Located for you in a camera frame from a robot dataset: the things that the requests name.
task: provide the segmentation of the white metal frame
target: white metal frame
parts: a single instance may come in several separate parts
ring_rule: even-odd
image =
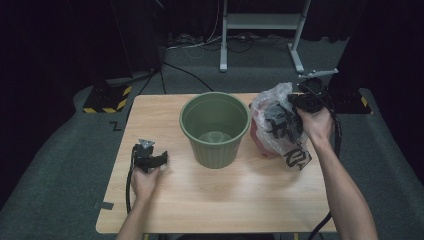
[[[311,0],[306,0],[303,11],[300,14],[234,14],[227,12],[227,1],[224,0],[222,21],[222,43],[219,70],[226,72],[227,62],[227,31],[228,29],[285,29],[296,30],[293,43],[288,44],[290,55],[298,73],[303,73],[297,47],[303,26],[305,25],[307,13]]]

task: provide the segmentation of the black device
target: black device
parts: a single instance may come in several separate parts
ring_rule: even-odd
[[[133,167],[138,167],[143,172],[149,173],[149,169],[160,167],[168,162],[167,151],[160,156],[153,157],[153,149],[153,146],[145,148],[143,144],[136,144],[132,150]]]
[[[264,117],[271,128],[267,132],[272,133],[275,139],[288,136],[292,143],[298,143],[297,140],[303,132],[302,122],[299,121],[299,116],[277,104],[268,107],[264,112]]]
[[[287,100],[294,107],[303,109],[309,113],[319,112],[325,104],[331,104],[327,86],[320,78],[308,78],[298,84],[301,93],[292,93]]]

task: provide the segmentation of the table top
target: table top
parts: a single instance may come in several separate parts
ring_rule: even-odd
[[[233,94],[248,105],[257,93]],[[155,142],[154,156],[168,151],[148,211],[146,233],[311,232],[329,208],[317,155],[302,170],[282,157],[264,158],[249,131],[233,163],[208,169],[194,157],[179,125],[183,105],[195,95],[141,95],[134,99],[96,230],[117,233],[126,216],[125,184],[131,149],[139,139]],[[322,229],[335,232],[333,220]]]

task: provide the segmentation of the gray floor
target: gray floor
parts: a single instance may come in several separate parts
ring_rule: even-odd
[[[299,54],[306,72],[335,68],[345,44],[325,39],[302,41]],[[246,46],[230,42],[233,50]],[[280,82],[300,81],[285,44],[229,52],[226,73],[219,72],[219,51],[168,50],[165,61],[195,74],[215,91],[260,92]],[[167,94],[208,91],[197,79],[177,69],[164,66],[162,73]],[[99,209],[95,206],[103,200],[131,102],[145,83],[133,83],[128,103],[114,114],[82,112],[91,88],[75,96],[77,113],[40,149],[0,213],[0,239],[116,237],[96,232]],[[361,92],[374,114],[339,116],[343,129],[341,161],[367,199],[381,239],[423,239],[423,186],[394,142],[372,93],[367,89]],[[159,74],[142,92],[163,93]],[[337,239],[334,233],[324,233],[323,237]],[[307,233],[300,235],[300,239],[306,238]],[[281,239],[293,239],[293,235],[282,234]]]

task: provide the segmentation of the transparent plastic bag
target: transparent plastic bag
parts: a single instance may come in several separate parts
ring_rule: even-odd
[[[282,156],[289,167],[302,170],[312,158],[306,148],[307,136],[301,119],[287,100],[292,91],[292,83],[279,83],[253,99],[250,135],[262,155]]]

